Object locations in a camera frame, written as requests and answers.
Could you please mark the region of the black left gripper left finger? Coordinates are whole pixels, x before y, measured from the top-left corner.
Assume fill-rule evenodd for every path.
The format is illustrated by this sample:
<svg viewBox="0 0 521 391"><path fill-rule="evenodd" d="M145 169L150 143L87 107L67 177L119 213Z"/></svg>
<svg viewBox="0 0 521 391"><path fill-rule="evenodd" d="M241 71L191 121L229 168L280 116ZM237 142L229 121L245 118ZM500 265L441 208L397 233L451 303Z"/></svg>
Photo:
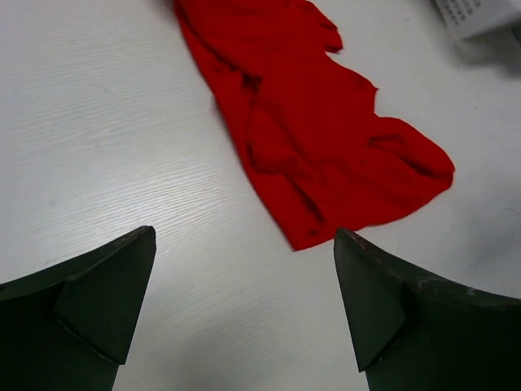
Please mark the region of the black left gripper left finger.
<svg viewBox="0 0 521 391"><path fill-rule="evenodd" d="M156 253L139 228L1 286L3 390L110 390L126 363Z"/></svg>

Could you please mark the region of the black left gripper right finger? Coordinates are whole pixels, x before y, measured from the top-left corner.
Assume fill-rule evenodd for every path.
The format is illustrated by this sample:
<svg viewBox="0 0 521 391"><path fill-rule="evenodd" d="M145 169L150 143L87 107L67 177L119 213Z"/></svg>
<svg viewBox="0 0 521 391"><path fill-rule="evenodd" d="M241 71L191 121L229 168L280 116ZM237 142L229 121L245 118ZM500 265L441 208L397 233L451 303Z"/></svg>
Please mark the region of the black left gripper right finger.
<svg viewBox="0 0 521 391"><path fill-rule="evenodd" d="M343 228L334 259L370 389L519 389L518 299L443 278Z"/></svg>

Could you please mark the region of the red t shirt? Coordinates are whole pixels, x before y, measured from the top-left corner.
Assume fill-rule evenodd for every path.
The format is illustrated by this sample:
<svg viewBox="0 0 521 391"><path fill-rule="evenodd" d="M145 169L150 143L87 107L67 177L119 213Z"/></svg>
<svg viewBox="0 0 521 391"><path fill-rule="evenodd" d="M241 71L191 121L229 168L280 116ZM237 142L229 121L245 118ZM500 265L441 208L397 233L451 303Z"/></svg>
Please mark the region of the red t shirt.
<svg viewBox="0 0 521 391"><path fill-rule="evenodd" d="M376 87L332 59L309 1L176 1L179 27L243 169L295 250L402 219L453 183L445 151L374 110Z"/></svg>

